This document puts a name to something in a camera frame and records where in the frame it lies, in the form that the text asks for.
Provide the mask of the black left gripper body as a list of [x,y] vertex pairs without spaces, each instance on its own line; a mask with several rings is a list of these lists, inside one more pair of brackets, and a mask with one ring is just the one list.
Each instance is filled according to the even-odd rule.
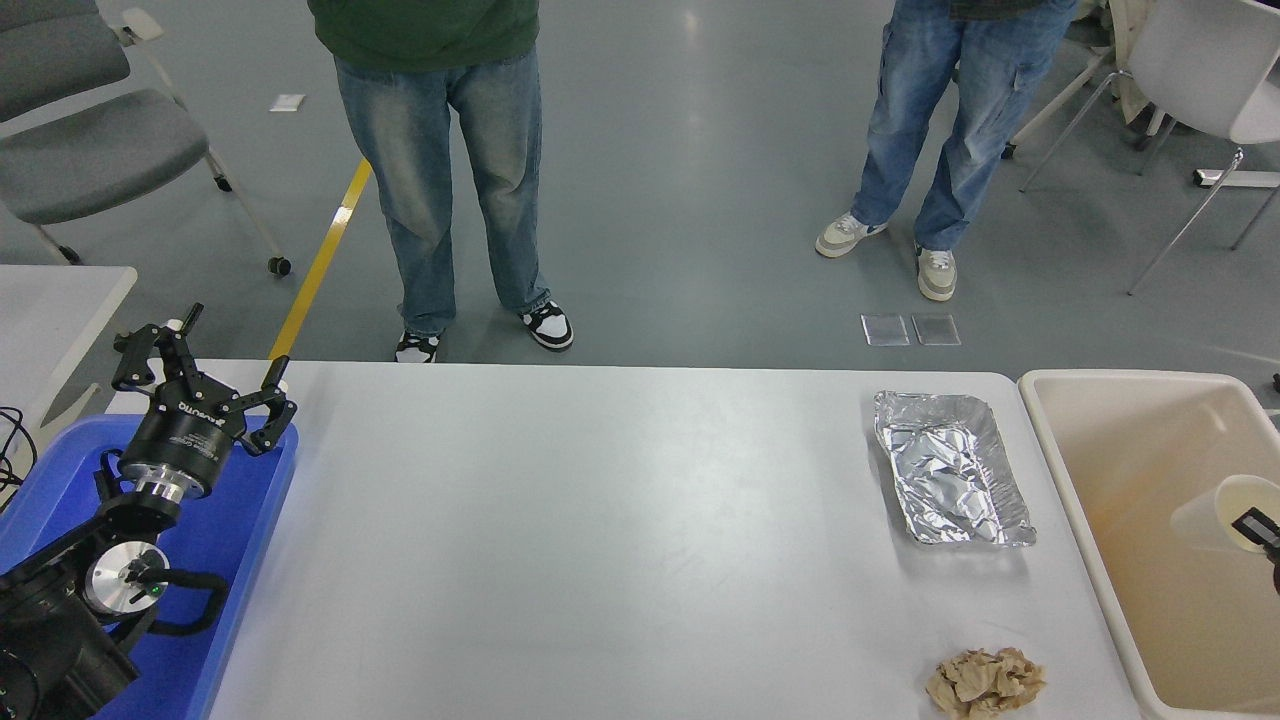
[[237,391],[202,377],[195,387],[186,380],[161,383],[148,410],[116,464],[134,483],[156,482],[184,486],[184,495],[212,493],[230,456],[234,441],[244,432],[243,415],[216,415]]

